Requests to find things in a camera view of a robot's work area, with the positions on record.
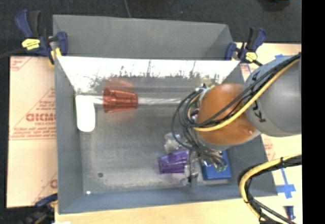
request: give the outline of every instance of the blue block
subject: blue block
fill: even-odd
[[[224,171],[217,172],[213,165],[204,166],[201,165],[203,179],[207,180],[217,180],[217,179],[229,179],[232,176],[230,169],[230,163],[226,151],[222,151],[222,157],[227,162],[227,168]]]

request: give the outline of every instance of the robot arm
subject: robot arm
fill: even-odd
[[[209,123],[216,119],[219,122]],[[216,145],[245,142],[256,131],[274,137],[300,134],[301,55],[280,57],[259,67],[245,85],[225,83],[209,90],[198,114],[201,122],[206,123],[194,129]]]

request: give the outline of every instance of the yellow cable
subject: yellow cable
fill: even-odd
[[[253,175],[265,170],[265,169],[268,169],[272,166],[275,166],[279,163],[281,163],[282,161],[286,161],[288,159],[291,159],[293,157],[296,157],[300,154],[296,154],[296,155],[290,155],[290,156],[285,156],[285,157],[282,157],[282,158],[278,158],[278,159],[275,159],[275,160],[272,160],[272,161],[269,161],[269,162],[266,162],[264,164],[261,164],[261,165],[258,165],[252,169],[250,169],[247,173],[245,173],[242,178],[240,179],[240,182],[239,182],[239,192],[240,192],[240,195],[241,197],[244,199],[244,202],[247,204],[248,208],[256,215],[257,218],[260,218],[260,214],[248,203],[248,198],[247,198],[247,194],[245,192],[245,183],[247,182],[248,179],[250,179]]]
[[[213,131],[220,129],[224,127],[225,125],[230,124],[233,122],[236,118],[238,118],[242,113],[244,113],[250,105],[252,105],[263,93],[266,91],[274,81],[276,81],[279,76],[281,76],[286,70],[288,70],[292,65],[297,63],[299,59],[294,60],[293,62],[289,63],[287,66],[282,68],[278,73],[276,73],[240,110],[238,110],[231,118],[225,120],[224,122],[214,125],[211,127],[193,127],[193,129],[197,131],[202,131],[202,132],[208,132],[208,131]]]

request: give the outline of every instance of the gray object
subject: gray object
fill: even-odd
[[[113,58],[224,59],[232,37],[227,25],[204,22],[54,15],[69,55]]]
[[[248,88],[261,75],[288,58],[277,58],[256,69],[247,79],[245,88]],[[256,100],[256,103],[246,110],[250,122],[262,133],[273,137],[301,134],[300,71],[301,60],[285,71]]]
[[[215,55],[215,59],[221,59],[231,41],[228,27],[220,24],[65,15],[54,16],[53,23],[54,30],[68,33],[69,56],[213,59]],[[244,83],[237,69],[228,79]],[[135,90],[146,92],[145,98],[168,95],[177,99],[188,95],[189,88],[199,82],[193,80],[181,87],[178,82],[178,88],[173,84],[173,80],[160,84],[157,89],[167,85],[172,91],[157,95],[154,87],[143,91],[148,82],[134,81]],[[170,131],[170,118],[176,107],[160,106],[157,110],[146,106],[119,115],[108,115],[99,109],[98,126],[109,127],[83,133],[77,129],[73,105],[76,86],[59,59],[55,65],[55,87],[60,214],[239,198],[237,177],[241,171],[267,161],[258,137],[227,150],[233,176],[226,182],[201,180],[196,187],[182,186],[181,176],[159,176],[156,165],[157,156],[165,154],[164,134]],[[129,127],[122,127],[119,117],[128,117]],[[259,176],[251,191],[256,196],[276,195],[272,174]]]

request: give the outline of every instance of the cardboard sheet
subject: cardboard sheet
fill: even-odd
[[[57,190],[54,66],[11,57],[7,207],[32,206]]]

